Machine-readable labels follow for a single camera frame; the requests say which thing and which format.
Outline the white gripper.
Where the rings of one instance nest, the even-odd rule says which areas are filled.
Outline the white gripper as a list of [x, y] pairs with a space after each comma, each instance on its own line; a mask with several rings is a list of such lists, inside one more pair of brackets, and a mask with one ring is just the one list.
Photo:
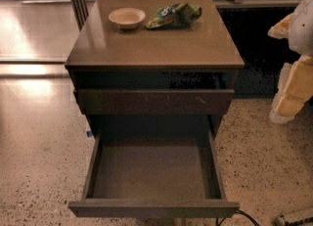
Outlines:
[[[291, 17], [292, 14], [285, 16], [267, 34], [276, 39], [288, 38]], [[286, 84], [288, 95], [284, 93]], [[274, 123], [285, 124], [294, 119], [304, 107], [301, 101], [306, 102], [313, 96], [313, 58], [302, 55], [292, 66], [284, 63], [277, 87], [269, 118]]]

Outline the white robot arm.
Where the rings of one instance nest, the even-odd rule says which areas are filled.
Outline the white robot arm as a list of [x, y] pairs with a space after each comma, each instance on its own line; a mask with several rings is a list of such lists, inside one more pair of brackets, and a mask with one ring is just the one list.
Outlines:
[[293, 64], [284, 63], [269, 114], [272, 122], [284, 124], [313, 97], [313, 0], [302, 0], [268, 35], [286, 38], [290, 49], [300, 55]]

